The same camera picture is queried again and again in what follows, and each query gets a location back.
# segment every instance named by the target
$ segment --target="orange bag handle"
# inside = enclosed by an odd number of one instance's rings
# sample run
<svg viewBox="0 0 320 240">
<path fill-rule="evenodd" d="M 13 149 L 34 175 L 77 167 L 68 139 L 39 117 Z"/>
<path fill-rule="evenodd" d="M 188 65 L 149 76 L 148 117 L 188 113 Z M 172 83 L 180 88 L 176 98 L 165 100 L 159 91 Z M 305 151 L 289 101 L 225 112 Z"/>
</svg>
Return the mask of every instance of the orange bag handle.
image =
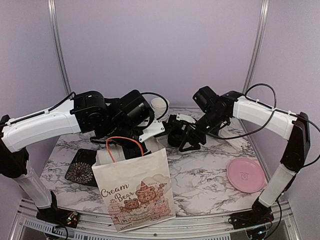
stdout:
<svg viewBox="0 0 320 240">
<path fill-rule="evenodd" d="M 111 154 L 111 152 L 110 152 L 109 144 L 108 144 L 108 141 L 111 140 L 111 139 L 126 139 L 126 140 L 130 140 L 130 141 L 136 143 L 136 144 L 138 145 L 138 147 L 140 148 L 140 150 L 141 150 L 141 155 L 144 156 L 144 150 L 142 149 L 142 146 L 141 146 L 141 144 L 140 144 L 138 141 L 136 141 L 136 140 L 134 140 L 134 139 L 131 139 L 131 138 L 128 138 L 128 137 L 124 137 L 124 136 L 111 136 L 111 137 L 109 137 L 109 138 L 105 141 L 105 145 L 106 145 L 106 149 L 108 150 L 108 153 L 109 153 L 109 155 L 110 155 L 110 157 L 111 157 L 111 159 L 112 159 L 112 161 L 113 161 L 114 163 L 115 163 L 116 161 L 115 161 L 114 157 L 112 156 L 112 154 Z"/>
</svg>

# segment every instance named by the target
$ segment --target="white marble table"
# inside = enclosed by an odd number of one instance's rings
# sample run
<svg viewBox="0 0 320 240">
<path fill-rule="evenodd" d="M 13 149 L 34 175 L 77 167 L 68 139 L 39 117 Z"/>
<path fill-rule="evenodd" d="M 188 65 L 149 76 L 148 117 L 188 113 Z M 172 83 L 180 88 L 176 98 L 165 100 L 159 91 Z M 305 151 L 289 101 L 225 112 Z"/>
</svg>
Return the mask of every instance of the white marble table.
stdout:
<svg viewBox="0 0 320 240">
<path fill-rule="evenodd" d="M 171 114 L 182 113 L 198 119 L 200 109 L 175 108 Z M 240 123 L 233 121 L 228 130 L 235 135 L 243 134 Z M 69 164 L 78 149 L 101 149 L 93 144 L 90 134 L 63 135 L 57 141 L 41 175 L 44 185 L 53 190 L 59 207 L 74 210 L 107 213 L 97 187 L 73 183 L 65 179 Z M 169 170 L 177 216 L 195 216 L 239 211 L 252 206 L 260 192 L 253 194 L 236 190 L 228 181 L 226 168 L 229 161 L 238 157 L 256 159 L 254 150 L 248 147 L 235 150 L 224 140 L 207 137 L 207 144 L 200 150 L 178 152 L 167 147 Z"/>
</svg>

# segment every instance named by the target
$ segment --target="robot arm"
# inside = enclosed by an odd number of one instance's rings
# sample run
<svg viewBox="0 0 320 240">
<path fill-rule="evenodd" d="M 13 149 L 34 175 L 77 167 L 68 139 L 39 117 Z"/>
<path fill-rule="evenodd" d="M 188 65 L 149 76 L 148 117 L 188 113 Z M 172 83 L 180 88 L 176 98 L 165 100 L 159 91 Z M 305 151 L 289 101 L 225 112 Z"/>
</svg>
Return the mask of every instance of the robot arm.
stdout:
<svg viewBox="0 0 320 240">
<path fill-rule="evenodd" d="M 236 91 L 230 91 L 218 96 L 208 86 L 200 88 L 193 96 L 194 101 L 205 113 L 196 123 L 181 114 L 171 117 L 171 124 L 186 122 L 179 146 L 181 152 L 199 149 L 200 144 L 206 143 L 206 134 L 218 135 L 223 122 L 230 123 L 230 118 L 237 118 L 263 126 L 270 118 L 274 109 L 246 99 Z M 234 213 L 230 220 L 235 229 L 250 227 L 267 222 L 267 218 L 274 219 L 271 206 L 285 192 L 294 181 L 297 173 L 304 166 L 310 148 L 309 125 L 305 119 L 308 116 L 300 113 L 299 117 L 275 111 L 266 129 L 273 131 L 288 140 L 280 165 L 272 176 L 267 187 L 254 202 L 252 210 Z M 189 142 L 191 147 L 184 148 Z"/>
<path fill-rule="evenodd" d="M 67 224 L 70 212 L 59 209 L 53 192 L 40 181 L 29 163 L 26 146 L 52 137 L 94 131 L 96 137 L 121 136 L 144 141 L 164 131 L 161 121 L 137 90 L 122 98 L 106 99 L 97 91 L 64 99 L 54 107 L 20 117 L 8 115 L 0 121 L 0 174 L 14 179 L 31 197 L 39 210 L 37 218 Z M 135 148 L 120 141 L 122 149 Z"/>
</svg>

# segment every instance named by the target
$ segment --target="black cable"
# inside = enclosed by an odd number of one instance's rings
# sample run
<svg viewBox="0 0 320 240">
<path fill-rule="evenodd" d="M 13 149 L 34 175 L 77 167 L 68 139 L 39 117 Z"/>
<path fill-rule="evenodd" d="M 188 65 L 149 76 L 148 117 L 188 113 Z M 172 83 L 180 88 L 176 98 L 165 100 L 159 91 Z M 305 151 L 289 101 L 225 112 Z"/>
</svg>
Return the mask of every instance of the black cable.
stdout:
<svg viewBox="0 0 320 240">
<path fill-rule="evenodd" d="M 219 130 L 224 129 L 226 126 L 229 126 L 229 125 L 230 125 L 230 124 L 225 123 L 225 124 L 223 124 L 221 127 L 219 127 Z"/>
<path fill-rule="evenodd" d="M 264 219 L 268 219 L 270 222 L 270 227 L 268 227 L 268 229 L 267 229 L 267 231 L 269 231 L 272 228 L 272 226 L 274 225 L 274 223 L 272 222 L 272 220 L 269 217 L 267 217 L 267 218 L 265 217 Z"/>
<path fill-rule="evenodd" d="M 68 229 L 65 225 L 63 225 L 60 221 L 57 221 L 57 220 L 50 220 L 52 222 L 55 222 L 55 224 L 57 224 L 57 226 L 54 226 L 54 228 L 56 229 L 59 229 L 59 228 L 64 228 L 65 230 L 65 239 L 64 240 L 68 240 L 69 238 L 69 232 L 68 232 Z"/>
<path fill-rule="evenodd" d="M 276 91 L 274 90 L 274 88 L 273 88 L 272 86 L 270 86 L 270 85 L 268 85 L 268 84 L 266 84 L 266 83 L 257 83 L 257 84 L 255 84 L 255 85 L 251 86 L 251 87 L 245 92 L 244 96 L 247 97 L 247 94 L 249 93 L 249 91 L 252 90 L 252 89 L 254 89 L 254 88 L 256 88 L 256 87 L 258 87 L 258 86 L 265 86 L 265 87 L 268 87 L 269 89 L 272 90 L 273 97 L 274 97 L 273 108 L 275 109 L 275 108 L 277 107 L 277 95 L 276 95 Z M 271 121 L 271 119 L 272 119 L 272 117 L 274 116 L 274 114 L 275 114 L 275 111 L 272 111 L 270 117 L 269 117 L 268 120 L 265 122 L 265 124 L 262 125 L 261 127 L 259 127 L 258 129 L 253 130 L 253 131 L 251 131 L 251 132 L 247 132 L 247 133 L 242 134 L 242 135 L 238 135 L 238 136 L 220 137 L 220 136 L 211 134 L 211 133 L 209 133 L 209 132 L 205 132 L 205 131 L 202 131 L 202 130 L 199 130 L 199 131 L 200 131 L 201 133 L 203 133 L 203 134 L 208 135 L 209 137 L 214 138 L 214 139 L 220 139 L 220 140 L 239 139 L 239 138 L 243 138 L 243 137 L 249 136 L 249 135 L 251 135 L 251 134 L 255 134 L 255 133 L 261 131 L 262 129 L 264 129 L 264 128 L 268 125 L 268 123 Z"/>
<path fill-rule="evenodd" d="M 50 107 L 48 109 L 49 112 L 51 112 L 52 110 L 56 109 L 57 107 L 59 107 L 61 104 L 63 104 L 67 99 L 69 99 L 72 95 L 76 94 L 74 91 L 71 92 L 68 96 L 66 96 L 63 100 L 61 100 L 60 102 L 58 102 L 56 105 L 54 105 L 53 107 Z M 10 123 L 11 124 L 16 124 L 16 123 L 19 123 L 23 120 L 27 120 L 27 119 L 31 119 L 31 118 L 34 118 L 34 117 L 37 117 L 37 116 L 40 116 L 42 114 L 45 114 L 46 112 L 45 111 L 41 111 L 41 112 L 37 112 L 37 113 L 34 113 L 32 115 L 29 115 L 29 116 L 25 116 L 25 117 L 22 117 L 22 118 L 19 118 L 18 120 L 15 120 L 13 122 Z"/>
<path fill-rule="evenodd" d="M 142 92 L 141 95 L 155 95 L 155 96 L 157 96 L 157 97 L 159 97 L 159 98 L 164 100 L 164 102 L 165 102 L 165 111 L 160 117 L 157 118 L 157 120 L 160 120 L 161 118 L 163 118 L 163 116 L 165 116 L 167 114 L 167 112 L 169 110 L 169 104 L 167 102 L 167 99 L 165 99 L 163 96 L 161 96 L 158 93 L 150 92 L 150 91 Z"/>
<path fill-rule="evenodd" d="M 106 141 L 99 141 L 95 136 L 90 137 L 90 142 L 93 144 L 104 144 L 106 145 Z"/>
<path fill-rule="evenodd" d="M 278 221 L 278 224 L 275 226 L 275 228 L 273 229 L 273 231 L 268 235 L 266 236 L 264 239 L 268 239 L 270 238 L 270 236 L 278 229 L 280 223 L 281 223 L 281 220 L 282 220 L 282 208 L 281 208 L 281 205 L 279 203 L 279 201 L 277 200 L 276 203 L 278 204 L 279 206 L 279 209 L 280 209 L 280 218 L 279 218 L 279 221 Z"/>
</svg>

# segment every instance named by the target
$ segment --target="stacked cups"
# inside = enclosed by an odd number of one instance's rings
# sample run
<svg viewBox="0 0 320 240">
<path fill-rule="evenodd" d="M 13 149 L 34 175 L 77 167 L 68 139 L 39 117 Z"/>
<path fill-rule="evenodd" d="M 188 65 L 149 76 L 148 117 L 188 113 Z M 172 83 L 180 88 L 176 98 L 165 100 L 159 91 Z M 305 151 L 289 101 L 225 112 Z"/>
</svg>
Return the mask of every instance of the stacked cups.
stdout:
<svg viewBox="0 0 320 240">
<path fill-rule="evenodd" d="M 167 108 L 165 100 L 163 100 L 161 97 L 156 97 L 152 99 L 151 101 L 151 108 L 154 111 L 154 119 L 158 119 L 161 117 Z M 160 119 L 162 122 L 166 122 L 169 118 L 169 113 L 168 111 L 165 113 L 165 115 Z"/>
</svg>

